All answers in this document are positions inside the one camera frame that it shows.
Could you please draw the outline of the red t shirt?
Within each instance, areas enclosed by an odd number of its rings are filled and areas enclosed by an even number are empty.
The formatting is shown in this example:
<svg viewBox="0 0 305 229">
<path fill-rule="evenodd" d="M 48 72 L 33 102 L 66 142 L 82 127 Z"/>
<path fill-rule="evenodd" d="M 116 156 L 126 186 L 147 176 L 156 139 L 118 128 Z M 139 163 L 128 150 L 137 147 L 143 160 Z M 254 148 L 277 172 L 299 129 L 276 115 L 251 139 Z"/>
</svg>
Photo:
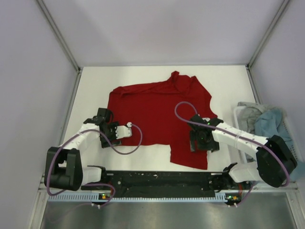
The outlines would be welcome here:
<svg viewBox="0 0 305 229">
<path fill-rule="evenodd" d="M 131 122 L 142 130 L 122 140 L 123 146 L 169 145 L 170 162 L 197 168 L 208 168 L 207 152 L 190 150 L 190 126 L 178 116 L 190 120 L 195 113 L 201 117 L 217 115 L 210 108 L 212 96 L 195 76 L 172 72 L 163 82 L 120 86 L 109 94 L 108 109 L 114 121 Z"/>
</svg>

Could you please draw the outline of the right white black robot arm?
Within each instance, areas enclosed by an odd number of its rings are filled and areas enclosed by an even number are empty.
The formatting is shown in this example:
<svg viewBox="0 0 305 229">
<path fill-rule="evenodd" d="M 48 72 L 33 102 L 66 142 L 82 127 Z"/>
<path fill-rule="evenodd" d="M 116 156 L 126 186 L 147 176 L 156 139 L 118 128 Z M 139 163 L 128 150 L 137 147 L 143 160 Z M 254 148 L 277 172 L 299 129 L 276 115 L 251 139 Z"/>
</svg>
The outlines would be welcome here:
<svg viewBox="0 0 305 229">
<path fill-rule="evenodd" d="M 226 188 L 235 188 L 245 181 L 263 181 L 272 187 L 282 187 L 290 182 L 297 161 L 283 138 L 253 135 L 218 118 L 207 121 L 197 114 L 188 123 L 203 150 L 214 151 L 220 144 L 226 144 L 253 158 L 252 162 L 234 162 L 228 166 L 228 173 L 222 177 Z"/>
</svg>

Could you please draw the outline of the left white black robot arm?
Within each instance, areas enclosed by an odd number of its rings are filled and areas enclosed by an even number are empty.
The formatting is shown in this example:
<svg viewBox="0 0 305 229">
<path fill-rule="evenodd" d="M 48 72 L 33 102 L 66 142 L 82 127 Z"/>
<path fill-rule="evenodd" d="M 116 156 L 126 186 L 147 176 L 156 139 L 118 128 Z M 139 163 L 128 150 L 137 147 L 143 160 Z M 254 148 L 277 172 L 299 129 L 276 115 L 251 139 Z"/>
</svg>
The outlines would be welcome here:
<svg viewBox="0 0 305 229">
<path fill-rule="evenodd" d="M 97 189 L 108 184 L 103 175 L 105 168 L 89 166 L 87 149 L 93 142 L 100 142 L 102 148 L 121 143 L 116 136 L 118 122 L 113 122 L 113 113 L 99 108 L 97 115 L 86 119 L 80 130 L 70 140 L 47 151 L 44 184 L 48 188 L 77 191 L 81 186 L 92 183 Z"/>
</svg>

